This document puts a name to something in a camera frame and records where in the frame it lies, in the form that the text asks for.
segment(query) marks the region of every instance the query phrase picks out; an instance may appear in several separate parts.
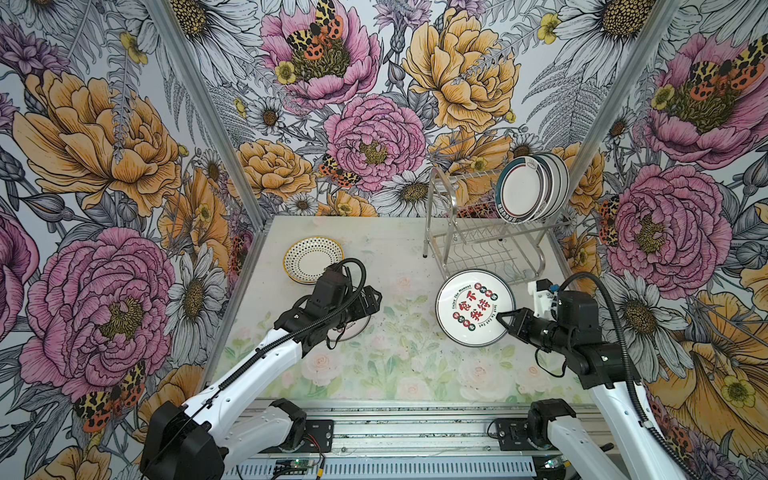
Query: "polka dot plate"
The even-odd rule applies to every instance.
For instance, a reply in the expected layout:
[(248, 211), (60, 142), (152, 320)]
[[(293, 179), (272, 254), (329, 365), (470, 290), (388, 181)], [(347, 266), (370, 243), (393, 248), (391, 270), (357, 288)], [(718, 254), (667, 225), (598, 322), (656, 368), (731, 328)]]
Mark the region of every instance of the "polka dot plate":
[(294, 243), (283, 258), (283, 268), (294, 282), (313, 285), (326, 267), (344, 259), (344, 252), (335, 240), (310, 237)]

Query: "pink peony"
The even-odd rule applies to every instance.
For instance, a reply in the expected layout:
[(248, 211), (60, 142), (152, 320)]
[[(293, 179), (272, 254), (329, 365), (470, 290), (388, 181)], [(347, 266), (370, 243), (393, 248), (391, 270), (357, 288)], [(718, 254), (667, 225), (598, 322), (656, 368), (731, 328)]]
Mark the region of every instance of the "pink peony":
[(666, 299), (695, 293), (728, 254), (732, 233), (722, 204), (715, 180), (693, 166), (641, 168), (619, 197), (611, 268), (657, 285)]
[[(347, 13), (340, 2), (334, 2), (334, 5), (336, 15), (343, 22), (341, 45), (344, 52), (349, 54), (349, 64), (343, 69), (343, 74), (335, 71), (333, 74), (311, 78), (309, 81), (297, 78), (287, 83), (285, 88), (298, 108), (291, 103), (286, 104), (286, 108), (298, 110), (297, 113), (306, 113), (328, 104), (344, 103), (358, 93), (370, 91), (376, 84), (381, 57), (377, 35), (368, 36), (368, 31), (366, 27), (361, 26), (354, 8)], [(293, 49), (288, 45), (286, 37), (295, 31), (309, 30), (310, 24), (315, 21), (315, 11), (313, 6), (306, 14), (297, 10), (294, 16), (288, 16), (285, 11), (280, 11), (279, 16), (267, 15), (262, 19), (261, 48), (267, 53), (262, 57), (266, 67), (274, 69), (280, 62), (294, 62)]]
[(378, 191), (382, 182), (424, 161), (422, 122), (410, 108), (378, 95), (352, 99), (341, 115), (325, 123), (328, 154), (360, 176), (361, 190)]
[(14, 217), (0, 211), (0, 340), (16, 324), (24, 303), (24, 283), (39, 261), (35, 241)]
[(165, 253), (128, 228), (54, 253), (29, 289), (35, 336), (22, 350), (22, 378), (74, 400), (117, 385), (142, 360), (154, 373), (170, 349), (163, 328), (174, 281)]
[(721, 65), (746, 47), (746, 42), (731, 47), (730, 39), (718, 45), (715, 35), (705, 39), (695, 34), (690, 38), (667, 63), (667, 71), (656, 77), (657, 93), (644, 125), (650, 148), (663, 151), (676, 161), (697, 162), (713, 170), (730, 164), (765, 138), (768, 74), (742, 91), (728, 85), (705, 101), (690, 96), (694, 86), (689, 79), (692, 64), (710, 61)]

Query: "black bracket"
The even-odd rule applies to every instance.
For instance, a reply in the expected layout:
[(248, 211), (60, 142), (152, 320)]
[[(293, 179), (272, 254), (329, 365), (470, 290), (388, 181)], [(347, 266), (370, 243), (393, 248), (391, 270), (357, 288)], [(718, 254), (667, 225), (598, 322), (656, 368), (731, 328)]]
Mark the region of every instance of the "black bracket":
[[(333, 420), (307, 420), (306, 425), (304, 425), (304, 435), (315, 437), (321, 452), (330, 452), (333, 447)], [(317, 447), (312, 442), (302, 438), (299, 446), (295, 449), (269, 447), (261, 453), (317, 453)]]

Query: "wall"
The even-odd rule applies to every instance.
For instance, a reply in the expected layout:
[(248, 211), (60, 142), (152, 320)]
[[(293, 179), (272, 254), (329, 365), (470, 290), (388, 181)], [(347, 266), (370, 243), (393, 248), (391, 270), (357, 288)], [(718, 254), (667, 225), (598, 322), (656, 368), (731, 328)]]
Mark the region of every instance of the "wall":
[(0, 2), (0, 470), (139, 478), (253, 228), (130, 0)]

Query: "plate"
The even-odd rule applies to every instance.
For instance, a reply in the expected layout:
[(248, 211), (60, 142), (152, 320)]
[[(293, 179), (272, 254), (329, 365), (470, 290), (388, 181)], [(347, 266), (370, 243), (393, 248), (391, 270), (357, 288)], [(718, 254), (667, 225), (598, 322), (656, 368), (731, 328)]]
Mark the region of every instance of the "plate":
[(543, 158), (549, 163), (550, 168), (556, 170), (558, 174), (553, 174), (554, 185), (552, 187), (552, 202), (551, 208), (548, 208), (540, 218), (548, 217), (554, 212), (558, 211), (562, 204), (565, 202), (565, 197), (568, 195), (568, 167), (565, 162), (555, 154), (536, 154), (536, 158)]
[(435, 314), (443, 332), (463, 346), (498, 342), (507, 330), (496, 314), (515, 309), (515, 296), (504, 280), (486, 270), (465, 270), (440, 287)]
[(540, 213), (551, 193), (545, 167), (533, 157), (517, 157), (502, 170), (496, 183), (498, 215), (522, 223)]
[(283, 268), (294, 282), (313, 285), (331, 263), (344, 260), (335, 240), (310, 237), (294, 243), (283, 258)]

